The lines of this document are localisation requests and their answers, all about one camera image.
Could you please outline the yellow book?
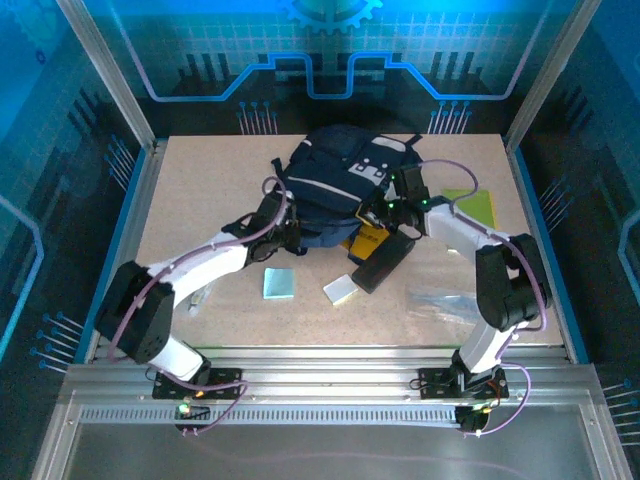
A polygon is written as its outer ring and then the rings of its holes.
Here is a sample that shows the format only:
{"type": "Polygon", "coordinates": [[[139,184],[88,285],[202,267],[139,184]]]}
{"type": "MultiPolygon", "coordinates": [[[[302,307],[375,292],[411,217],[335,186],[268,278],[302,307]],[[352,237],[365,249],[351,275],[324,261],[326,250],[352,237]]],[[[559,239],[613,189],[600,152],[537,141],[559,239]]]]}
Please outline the yellow book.
{"type": "Polygon", "coordinates": [[[357,265],[363,263],[389,237],[390,232],[383,228],[362,225],[356,232],[341,243],[347,257],[357,265]]]}

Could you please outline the black pencil case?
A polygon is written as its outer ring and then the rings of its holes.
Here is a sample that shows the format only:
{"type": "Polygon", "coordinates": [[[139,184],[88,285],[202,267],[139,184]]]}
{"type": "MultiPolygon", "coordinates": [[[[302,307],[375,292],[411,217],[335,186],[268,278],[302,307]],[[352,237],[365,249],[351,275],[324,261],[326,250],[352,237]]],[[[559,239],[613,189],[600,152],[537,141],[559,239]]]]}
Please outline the black pencil case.
{"type": "Polygon", "coordinates": [[[413,250],[415,243],[402,232],[390,235],[353,272],[352,281],[372,294],[413,250]]]}

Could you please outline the light blue sticky note pad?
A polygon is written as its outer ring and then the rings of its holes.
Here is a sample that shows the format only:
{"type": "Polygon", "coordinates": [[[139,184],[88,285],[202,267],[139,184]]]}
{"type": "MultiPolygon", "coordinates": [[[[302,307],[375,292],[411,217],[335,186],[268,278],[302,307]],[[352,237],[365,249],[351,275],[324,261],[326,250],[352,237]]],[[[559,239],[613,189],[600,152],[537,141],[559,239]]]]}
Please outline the light blue sticky note pad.
{"type": "Polygon", "coordinates": [[[295,295],[294,271],[289,268],[266,268],[263,281],[263,298],[289,299],[295,295]]]}

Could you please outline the navy blue backpack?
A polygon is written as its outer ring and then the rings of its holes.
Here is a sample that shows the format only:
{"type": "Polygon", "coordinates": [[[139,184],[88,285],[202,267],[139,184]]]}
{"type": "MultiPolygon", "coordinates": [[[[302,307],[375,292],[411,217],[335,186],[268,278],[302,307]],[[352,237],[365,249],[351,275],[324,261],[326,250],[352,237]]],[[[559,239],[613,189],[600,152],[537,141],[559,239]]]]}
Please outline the navy blue backpack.
{"type": "Polygon", "coordinates": [[[357,234],[362,204],[387,192],[391,175],[421,161],[414,144],[353,125],[337,124],[309,133],[289,163],[272,161],[293,195],[300,239],[287,250],[302,256],[312,248],[332,248],[357,234]]]}

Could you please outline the green notebook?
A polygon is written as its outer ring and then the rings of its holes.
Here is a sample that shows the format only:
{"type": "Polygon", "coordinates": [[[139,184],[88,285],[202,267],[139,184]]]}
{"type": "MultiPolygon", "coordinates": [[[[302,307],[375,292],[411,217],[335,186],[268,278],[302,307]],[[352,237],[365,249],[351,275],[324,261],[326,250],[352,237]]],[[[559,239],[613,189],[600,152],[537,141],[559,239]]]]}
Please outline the green notebook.
{"type": "Polygon", "coordinates": [[[449,200],[459,198],[456,206],[474,220],[492,228],[496,228],[496,216],[493,196],[490,191],[479,189],[470,196],[470,189],[444,188],[441,194],[449,200]]]}

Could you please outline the clear plastic pen pouch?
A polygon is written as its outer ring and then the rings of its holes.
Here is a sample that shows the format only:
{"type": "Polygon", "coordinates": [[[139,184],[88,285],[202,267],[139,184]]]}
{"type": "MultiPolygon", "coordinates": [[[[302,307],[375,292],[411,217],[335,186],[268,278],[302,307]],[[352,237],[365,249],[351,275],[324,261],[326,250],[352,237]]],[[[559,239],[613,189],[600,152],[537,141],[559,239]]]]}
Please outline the clear plastic pen pouch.
{"type": "Polygon", "coordinates": [[[473,293],[433,286],[409,286],[406,309],[416,317],[461,325],[474,325],[481,319],[473,293]]]}

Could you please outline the small clear plastic packet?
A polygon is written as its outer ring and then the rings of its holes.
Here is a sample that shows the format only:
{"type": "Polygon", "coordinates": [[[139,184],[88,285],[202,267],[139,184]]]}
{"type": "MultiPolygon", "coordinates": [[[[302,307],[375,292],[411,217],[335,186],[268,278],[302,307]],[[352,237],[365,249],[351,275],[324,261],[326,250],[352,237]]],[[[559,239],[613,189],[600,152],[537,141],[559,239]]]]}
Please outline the small clear plastic packet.
{"type": "Polygon", "coordinates": [[[195,317],[199,313],[201,307],[206,302],[210,294],[211,288],[207,285],[198,289],[191,295],[187,308],[187,312],[190,316],[195,317]]]}

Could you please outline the small black controller board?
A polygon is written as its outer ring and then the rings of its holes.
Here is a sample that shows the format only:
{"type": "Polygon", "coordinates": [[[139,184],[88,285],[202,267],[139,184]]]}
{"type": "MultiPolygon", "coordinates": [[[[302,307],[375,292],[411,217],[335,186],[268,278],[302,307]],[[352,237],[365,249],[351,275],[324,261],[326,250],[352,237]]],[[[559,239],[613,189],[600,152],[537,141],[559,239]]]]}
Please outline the small black controller board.
{"type": "Polygon", "coordinates": [[[211,418],[209,406],[199,406],[180,403],[175,409],[175,419],[178,421],[204,421],[211,418]]]}
{"type": "Polygon", "coordinates": [[[455,420],[462,433],[476,434],[482,432],[489,424],[492,408],[489,406],[457,406],[455,420]]]}

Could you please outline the steel tray panel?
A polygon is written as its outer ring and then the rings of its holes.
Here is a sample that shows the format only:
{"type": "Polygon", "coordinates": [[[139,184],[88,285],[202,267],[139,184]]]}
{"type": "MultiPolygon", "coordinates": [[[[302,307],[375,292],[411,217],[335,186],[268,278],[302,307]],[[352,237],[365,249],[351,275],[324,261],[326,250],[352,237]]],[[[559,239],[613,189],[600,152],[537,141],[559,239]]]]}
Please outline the steel tray panel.
{"type": "Polygon", "coordinates": [[[29,480],[640,480],[601,405],[503,407],[483,437],[418,425],[88,423],[64,412],[29,480]]]}

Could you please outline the aluminium table side rail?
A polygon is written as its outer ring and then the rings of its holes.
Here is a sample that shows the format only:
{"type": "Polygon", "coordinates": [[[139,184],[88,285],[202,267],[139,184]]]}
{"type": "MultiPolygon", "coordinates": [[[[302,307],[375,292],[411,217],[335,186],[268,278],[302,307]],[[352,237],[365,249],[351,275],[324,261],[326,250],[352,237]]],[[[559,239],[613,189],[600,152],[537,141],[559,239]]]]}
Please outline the aluminium table side rail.
{"type": "Polygon", "coordinates": [[[113,276],[121,264],[136,258],[167,144],[161,139],[152,153],[138,156],[76,349],[76,364],[91,355],[95,321],[113,276]]]}
{"type": "Polygon", "coordinates": [[[551,237],[543,219],[531,176],[519,148],[505,149],[532,235],[538,241],[554,300],[554,312],[567,356],[572,363],[588,364],[589,355],[564,282],[551,237]]]}

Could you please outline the aluminium frame cross rail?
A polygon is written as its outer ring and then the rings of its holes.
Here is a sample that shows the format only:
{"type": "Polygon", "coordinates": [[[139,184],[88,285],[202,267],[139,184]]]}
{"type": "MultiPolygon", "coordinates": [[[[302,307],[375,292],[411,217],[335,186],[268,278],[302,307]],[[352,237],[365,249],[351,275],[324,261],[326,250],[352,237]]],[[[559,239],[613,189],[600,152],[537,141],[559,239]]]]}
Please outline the aluminium frame cross rail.
{"type": "MultiPolygon", "coordinates": [[[[417,404],[409,387],[417,370],[447,367],[450,348],[382,346],[217,347],[204,352],[216,367],[241,368],[248,405],[417,404]]],[[[568,361],[560,346],[513,345],[503,357],[509,404],[523,396],[531,406],[601,404],[604,396],[591,365],[568,361]]],[[[73,365],[58,401],[75,405],[146,405],[152,383],[134,363],[73,365]]]]}

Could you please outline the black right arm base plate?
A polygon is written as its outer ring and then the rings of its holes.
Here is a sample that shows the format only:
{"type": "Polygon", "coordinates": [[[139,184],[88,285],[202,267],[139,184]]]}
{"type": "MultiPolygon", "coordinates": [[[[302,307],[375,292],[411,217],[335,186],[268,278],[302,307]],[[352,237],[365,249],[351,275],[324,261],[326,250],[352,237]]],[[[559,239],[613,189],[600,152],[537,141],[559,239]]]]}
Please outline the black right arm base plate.
{"type": "Polygon", "coordinates": [[[421,368],[410,387],[427,399],[498,400],[509,398],[505,372],[500,367],[472,374],[448,368],[421,368]]]}

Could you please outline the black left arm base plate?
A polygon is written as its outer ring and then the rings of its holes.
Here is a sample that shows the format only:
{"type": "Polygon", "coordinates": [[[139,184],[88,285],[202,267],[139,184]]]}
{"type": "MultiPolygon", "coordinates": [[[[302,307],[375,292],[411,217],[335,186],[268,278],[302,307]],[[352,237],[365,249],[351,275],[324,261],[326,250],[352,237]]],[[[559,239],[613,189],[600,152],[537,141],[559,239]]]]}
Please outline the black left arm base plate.
{"type": "Polygon", "coordinates": [[[167,379],[164,375],[157,373],[152,391],[154,399],[161,400],[182,400],[184,398],[194,398],[196,400],[234,400],[241,392],[238,382],[243,379],[241,368],[212,368],[205,375],[205,385],[232,384],[232,387],[205,392],[202,388],[192,390],[185,388],[167,379]]]}

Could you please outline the aluminium frame post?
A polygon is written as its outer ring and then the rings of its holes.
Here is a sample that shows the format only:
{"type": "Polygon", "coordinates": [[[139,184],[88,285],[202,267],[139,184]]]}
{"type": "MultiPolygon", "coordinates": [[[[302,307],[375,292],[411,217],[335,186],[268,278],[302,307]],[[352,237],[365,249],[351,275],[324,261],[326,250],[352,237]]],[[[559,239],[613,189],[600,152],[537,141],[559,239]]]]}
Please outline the aluminium frame post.
{"type": "Polygon", "coordinates": [[[83,0],[56,0],[140,146],[154,151],[153,133],[133,91],[83,0]]]}
{"type": "Polygon", "coordinates": [[[519,108],[505,137],[505,151],[514,154],[546,98],[564,71],[571,55],[602,0],[576,0],[554,44],[519,108]]]}

